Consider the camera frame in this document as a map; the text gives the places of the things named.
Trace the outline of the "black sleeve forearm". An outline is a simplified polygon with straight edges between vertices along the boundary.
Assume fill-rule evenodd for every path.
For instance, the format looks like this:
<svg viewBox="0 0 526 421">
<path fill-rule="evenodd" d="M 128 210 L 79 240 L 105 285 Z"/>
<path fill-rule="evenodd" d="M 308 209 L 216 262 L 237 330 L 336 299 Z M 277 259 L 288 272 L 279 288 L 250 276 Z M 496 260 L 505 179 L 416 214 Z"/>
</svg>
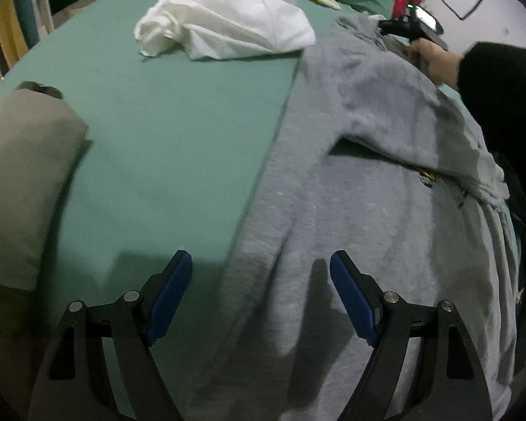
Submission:
<svg viewBox="0 0 526 421">
<path fill-rule="evenodd" d="M 513 210 L 526 227 L 526 48 L 475 44 L 459 65 L 457 85 L 510 177 Z"/>
</svg>

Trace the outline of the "person's right hand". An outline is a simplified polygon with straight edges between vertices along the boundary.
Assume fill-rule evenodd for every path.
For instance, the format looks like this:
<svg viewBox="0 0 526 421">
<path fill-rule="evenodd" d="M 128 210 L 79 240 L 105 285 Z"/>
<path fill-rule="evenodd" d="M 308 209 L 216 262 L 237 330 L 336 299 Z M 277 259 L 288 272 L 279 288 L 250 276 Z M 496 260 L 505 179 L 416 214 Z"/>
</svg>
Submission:
<svg viewBox="0 0 526 421">
<path fill-rule="evenodd" d="M 446 85 L 458 89 L 458 74 L 463 55 L 445 51 L 439 45 L 419 38 L 407 48 L 407 57 L 413 63 L 426 65 L 426 75 L 437 86 Z"/>
</svg>

